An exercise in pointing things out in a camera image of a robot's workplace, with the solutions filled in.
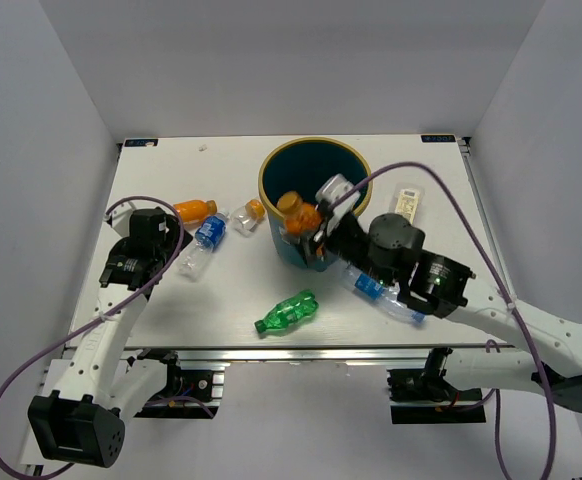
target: orange bottle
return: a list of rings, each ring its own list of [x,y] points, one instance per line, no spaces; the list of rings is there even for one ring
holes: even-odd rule
[[[285,193],[276,206],[284,215],[284,228],[291,235],[313,230],[322,223],[322,216],[313,205],[303,202],[298,192]]]
[[[213,200],[189,200],[188,202],[173,205],[186,226],[198,225],[209,215],[215,215],[218,206]]]

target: blue bucket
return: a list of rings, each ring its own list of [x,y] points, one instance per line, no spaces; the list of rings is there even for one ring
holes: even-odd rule
[[[293,245],[282,238],[284,217],[275,207],[282,195],[296,191],[305,202],[315,204],[316,192],[334,175],[341,173],[354,185],[370,175],[369,165],[350,146],[321,137],[305,137],[279,146],[266,158],[260,168],[258,192],[269,214],[271,236],[278,254],[287,262],[307,268]],[[353,213],[360,215],[371,199],[371,184],[360,190]],[[327,254],[313,268],[326,270],[337,258]]]

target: orange bottle cap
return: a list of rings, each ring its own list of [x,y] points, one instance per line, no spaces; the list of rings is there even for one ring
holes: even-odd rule
[[[209,207],[209,216],[215,215],[216,213],[218,213],[218,206],[216,205],[216,203],[213,200],[209,200],[207,202],[207,207]]]
[[[254,198],[253,200],[250,200],[244,207],[246,208],[247,213],[251,218],[255,220],[264,218],[264,214],[266,212],[264,210],[264,205],[262,205],[259,200]]]
[[[302,207],[302,197],[298,192],[287,192],[280,197],[276,207],[283,215],[295,213]]]

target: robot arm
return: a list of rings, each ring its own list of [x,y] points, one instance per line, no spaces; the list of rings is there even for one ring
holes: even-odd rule
[[[111,249],[100,277],[95,315],[125,301],[165,265],[177,245],[178,222],[160,208],[118,208],[110,225],[125,235]],[[182,247],[191,242],[186,237]],[[152,396],[171,396],[173,358],[140,358],[117,382],[114,376],[136,320],[146,307],[149,288],[82,337],[69,368],[48,397],[33,398],[31,428],[47,459],[111,466],[118,458],[125,424]]]
[[[307,264],[321,261],[325,251],[335,254],[384,285],[397,284],[397,299],[408,308],[478,328],[517,347],[500,353],[435,348],[421,374],[403,385],[406,396],[446,401],[475,387],[542,393],[512,306],[497,289],[476,279],[469,267],[423,249],[424,232],[400,215],[380,215],[365,232],[351,213],[359,194],[332,209],[351,188],[337,175],[316,194],[324,221],[297,246]],[[582,413],[582,325],[525,302],[516,302],[516,307],[543,361],[555,403]]]

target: white wall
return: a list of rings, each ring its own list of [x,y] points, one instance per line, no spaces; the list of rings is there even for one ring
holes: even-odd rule
[[[518,295],[582,323],[582,0],[547,0],[473,144]]]
[[[115,158],[39,3],[0,0],[0,384],[66,333]],[[42,366],[0,408],[12,465]]]
[[[543,0],[41,0],[116,140],[473,132]]]

